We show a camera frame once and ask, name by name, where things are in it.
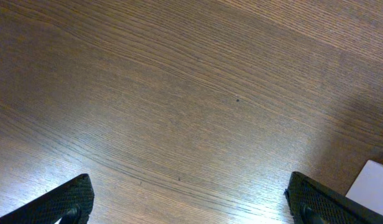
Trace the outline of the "white pink cardboard box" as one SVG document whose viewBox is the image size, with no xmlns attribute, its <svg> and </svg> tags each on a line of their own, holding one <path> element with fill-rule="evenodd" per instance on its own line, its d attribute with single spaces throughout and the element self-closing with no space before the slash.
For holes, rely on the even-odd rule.
<svg viewBox="0 0 383 224">
<path fill-rule="evenodd" d="M 383 215 L 383 165 L 368 160 L 348 190 L 346 197 Z"/>
</svg>

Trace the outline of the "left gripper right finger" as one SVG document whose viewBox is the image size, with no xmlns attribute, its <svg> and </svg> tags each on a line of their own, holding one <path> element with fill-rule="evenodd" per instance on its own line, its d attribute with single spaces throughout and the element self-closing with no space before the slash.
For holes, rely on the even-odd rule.
<svg viewBox="0 0 383 224">
<path fill-rule="evenodd" d="M 301 172 L 292 172 L 285 189 L 285 198 L 296 224 L 383 223 L 383 215 L 346 198 Z"/>
</svg>

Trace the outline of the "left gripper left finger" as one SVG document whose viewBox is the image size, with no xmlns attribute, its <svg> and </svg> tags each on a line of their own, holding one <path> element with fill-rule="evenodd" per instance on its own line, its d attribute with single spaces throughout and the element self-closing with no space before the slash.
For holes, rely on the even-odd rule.
<svg viewBox="0 0 383 224">
<path fill-rule="evenodd" d="M 88 223 L 95 194 L 88 174 L 80 174 L 0 217 L 0 223 Z"/>
</svg>

